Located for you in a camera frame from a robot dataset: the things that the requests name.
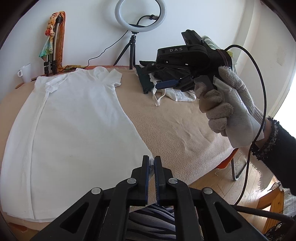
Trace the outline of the black sleeved forearm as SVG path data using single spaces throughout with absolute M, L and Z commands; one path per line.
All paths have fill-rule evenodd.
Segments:
M 295 138 L 278 121 L 271 117 L 267 120 L 271 123 L 269 138 L 261 148 L 252 147 L 252 154 L 295 195 Z

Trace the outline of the grey knitted gloved hand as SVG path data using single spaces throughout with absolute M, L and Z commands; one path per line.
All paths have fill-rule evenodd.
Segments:
M 248 109 L 248 114 L 242 111 L 238 118 L 233 120 L 233 125 L 241 127 L 248 123 L 252 116 L 257 124 L 261 124 L 263 113 L 255 106 L 253 99 L 244 82 L 228 67 L 218 68 L 220 79 L 216 79 L 223 90 L 229 90 L 231 94 L 226 94 L 222 90 L 208 90 L 206 84 L 196 82 L 195 94 L 199 99 L 199 109 L 208 118 L 208 125 L 215 133 L 227 136 L 227 122 L 236 111 Z

